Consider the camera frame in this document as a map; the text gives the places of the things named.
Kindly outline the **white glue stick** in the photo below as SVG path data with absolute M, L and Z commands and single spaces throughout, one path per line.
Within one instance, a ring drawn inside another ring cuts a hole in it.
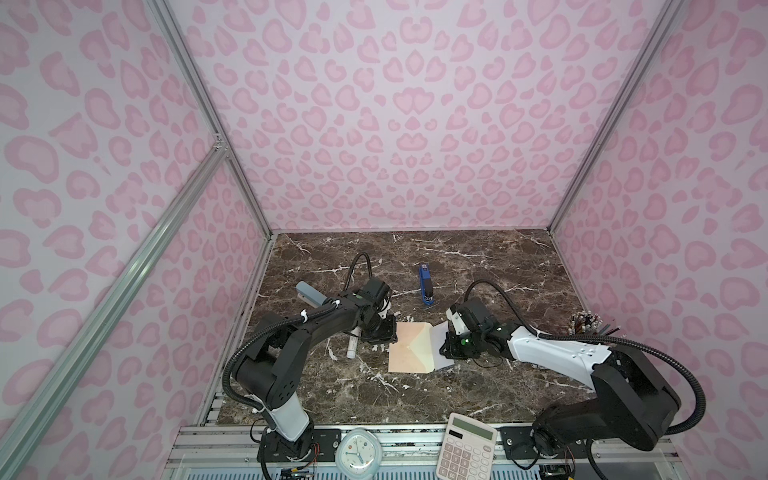
M 361 328 L 357 327 L 349 333 L 349 342 L 346 351 L 347 359 L 355 359 L 357 356 L 357 348 L 359 344 L 359 338 L 361 334 Z

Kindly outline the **beige envelope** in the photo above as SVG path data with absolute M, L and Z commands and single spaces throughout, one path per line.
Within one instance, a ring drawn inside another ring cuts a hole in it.
M 435 369 L 432 325 L 425 322 L 397 322 L 397 341 L 390 345 L 390 373 L 431 373 Z

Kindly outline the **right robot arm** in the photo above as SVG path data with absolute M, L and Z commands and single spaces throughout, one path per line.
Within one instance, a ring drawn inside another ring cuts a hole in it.
M 440 348 L 448 359 L 487 353 L 552 370 L 594 391 L 570 405 L 555 404 L 535 419 L 528 447 L 552 456 L 578 441 L 620 439 L 653 450 L 680 408 L 680 398 L 647 356 L 634 347 L 547 340 L 514 322 L 502 323 L 478 298 L 450 306 Z

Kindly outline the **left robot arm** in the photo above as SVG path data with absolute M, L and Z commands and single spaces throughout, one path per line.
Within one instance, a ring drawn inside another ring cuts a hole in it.
M 252 337 L 226 362 L 221 387 L 225 395 L 256 410 L 267 423 L 259 443 L 291 460 L 312 450 L 314 423 L 297 390 L 310 351 L 337 334 L 355 334 L 373 345 L 396 341 L 396 318 L 389 312 L 391 289 L 371 277 L 360 288 L 325 298 L 293 316 L 267 314 Z

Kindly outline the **light blue box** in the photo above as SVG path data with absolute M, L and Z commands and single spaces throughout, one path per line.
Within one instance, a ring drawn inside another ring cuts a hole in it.
M 296 285 L 296 292 L 300 300 L 313 308 L 321 306 L 326 300 L 326 296 L 323 293 L 304 281 Z

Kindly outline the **white calculator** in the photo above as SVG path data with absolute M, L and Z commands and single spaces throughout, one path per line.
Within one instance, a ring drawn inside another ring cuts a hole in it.
M 465 415 L 452 413 L 440 446 L 436 477 L 489 480 L 499 432 Z

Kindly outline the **white round clock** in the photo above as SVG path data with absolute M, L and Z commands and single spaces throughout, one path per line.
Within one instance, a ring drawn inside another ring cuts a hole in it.
M 335 465 L 352 480 L 373 479 L 383 462 L 384 449 L 369 430 L 355 428 L 347 432 L 335 453 Z

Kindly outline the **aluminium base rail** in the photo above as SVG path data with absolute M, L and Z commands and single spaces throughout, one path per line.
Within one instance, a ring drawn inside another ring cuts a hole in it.
M 443 440 L 443 424 L 366 425 L 383 446 L 378 479 L 434 479 Z M 248 426 L 185 427 L 178 435 L 161 474 L 163 479 L 261 479 L 257 459 L 260 429 Z M 634 450 L 618 440 L 597 441 L 593 455 L 610 479 L 687 479 L 682 459 L 669 440 L 655 450 Z M 527 460 L 508 460 L 503 443 L 495 447 L 491 469 L 493 479 L 538 479 L 544 466 L 576 466 L 578 479 L 595 479 L 588 460 L 540 459 L 530 470 L 519 469 Z

